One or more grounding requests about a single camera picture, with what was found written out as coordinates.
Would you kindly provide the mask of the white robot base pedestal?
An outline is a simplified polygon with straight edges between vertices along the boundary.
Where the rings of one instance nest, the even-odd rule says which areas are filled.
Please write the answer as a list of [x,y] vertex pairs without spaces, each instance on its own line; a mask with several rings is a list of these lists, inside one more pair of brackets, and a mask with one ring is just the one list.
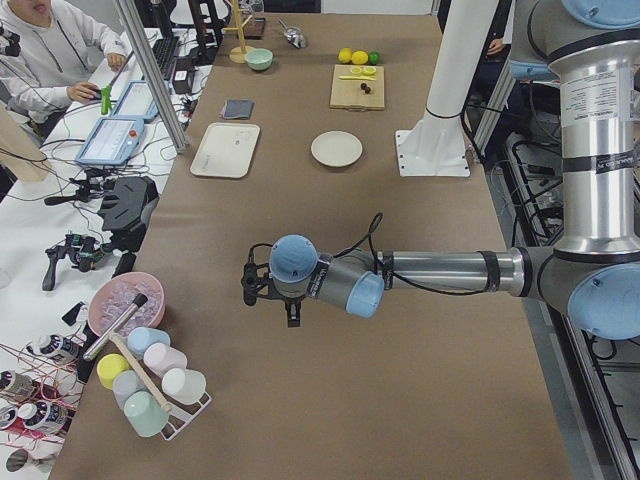
[[450,4],[424,115],[412,129],[396,132],[401,176],[470,175],[461,115],[498,4]]

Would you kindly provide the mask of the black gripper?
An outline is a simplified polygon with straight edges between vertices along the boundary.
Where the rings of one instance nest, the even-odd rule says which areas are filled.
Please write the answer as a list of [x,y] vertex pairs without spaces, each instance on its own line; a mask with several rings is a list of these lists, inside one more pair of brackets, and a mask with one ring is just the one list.
[[267,263],[257,264],[253,252],[249,252],[243,267],[241,278],[243,301],[247,306],[254,306],[258,299],[281,300],[287,315],[287,327],[297,328],[301,325],[302,296],[286,297],[275,286]]

